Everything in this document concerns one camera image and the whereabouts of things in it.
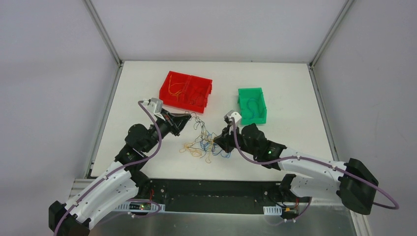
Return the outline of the green plastic bin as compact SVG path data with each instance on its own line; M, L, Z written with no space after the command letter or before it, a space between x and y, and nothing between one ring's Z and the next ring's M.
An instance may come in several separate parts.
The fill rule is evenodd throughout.
M267 107L262 88L239 88L238 104L242 125L266 124Z

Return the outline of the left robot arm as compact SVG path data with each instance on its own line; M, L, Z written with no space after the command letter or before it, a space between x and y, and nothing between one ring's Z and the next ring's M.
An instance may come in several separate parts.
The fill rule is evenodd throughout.
M88 187L65 203L53 202L48 209L48 225L56 236L87 236L111 211L122 203L149 195L149 178L141 172L161 148L169 133L179 136L191 114L149 114L151 125L132 125L125 145L110 166Z

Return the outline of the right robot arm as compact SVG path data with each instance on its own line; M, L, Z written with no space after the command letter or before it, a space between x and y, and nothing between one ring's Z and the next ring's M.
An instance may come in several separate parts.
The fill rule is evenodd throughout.
M348 162L304 155L267 139L255 124L242 130L228 125L214 142L226 153L234 149L268 169L287 171L279 186L281 199L312 197L341 202L346 208L369 215L379 182L368 168L354 158Z

